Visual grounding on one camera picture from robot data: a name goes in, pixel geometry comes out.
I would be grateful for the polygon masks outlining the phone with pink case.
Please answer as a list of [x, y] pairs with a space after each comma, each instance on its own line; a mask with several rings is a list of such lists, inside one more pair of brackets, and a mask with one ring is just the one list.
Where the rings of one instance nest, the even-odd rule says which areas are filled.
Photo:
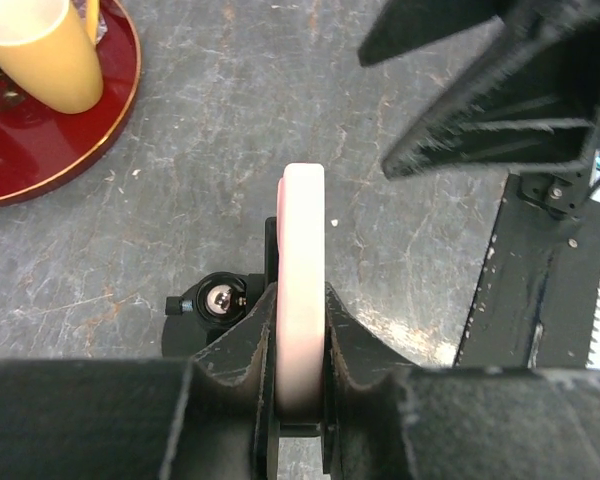
[[276, 408], [285, 423], [310, 424], [321, 416], [326, 336], [322, 165], [285, 167], [278, 184], [277, 243]]

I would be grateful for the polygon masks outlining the black phone stand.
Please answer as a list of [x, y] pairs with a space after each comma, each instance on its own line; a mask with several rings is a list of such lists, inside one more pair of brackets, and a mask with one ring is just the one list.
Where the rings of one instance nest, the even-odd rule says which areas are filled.
[[266, 288], [278, 280], [277, 219], [264, 223], [264, 269], [261, 273], [214, 272], [180, 296], [165, 300], [161, 336], [165, 358], [196, 354], [242, 321]]

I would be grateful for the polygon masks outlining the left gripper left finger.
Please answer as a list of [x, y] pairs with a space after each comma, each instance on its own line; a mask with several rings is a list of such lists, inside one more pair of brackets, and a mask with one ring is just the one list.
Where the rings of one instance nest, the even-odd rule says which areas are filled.
[[273, 479], [276, 291], [188, 358], [0, 360], [0, 479]]

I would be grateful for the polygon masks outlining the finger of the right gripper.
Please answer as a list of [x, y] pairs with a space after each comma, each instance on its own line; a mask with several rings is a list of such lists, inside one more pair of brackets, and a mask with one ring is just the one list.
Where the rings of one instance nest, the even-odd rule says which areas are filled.
[[370, 67], [503, 16], [509, 1], [386, 1], [358, 48], [360, 65]]

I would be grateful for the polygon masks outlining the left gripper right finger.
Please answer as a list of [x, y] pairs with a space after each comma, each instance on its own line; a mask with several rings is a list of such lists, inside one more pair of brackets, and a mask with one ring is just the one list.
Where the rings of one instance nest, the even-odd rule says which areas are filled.
[[600, 372], [422, 368], [325, 294], [332, 478], [600, 479]]

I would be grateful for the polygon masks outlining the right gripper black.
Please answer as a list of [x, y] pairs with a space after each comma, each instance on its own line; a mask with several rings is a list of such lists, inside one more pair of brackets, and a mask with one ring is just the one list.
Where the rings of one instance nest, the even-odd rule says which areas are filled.
[[600, 1], [509, 1], [504, 26], [403, 133], [382, 161], [389, 179], [447, 167], [506, 166], [557, 217], [593, 195], [600, 146]]

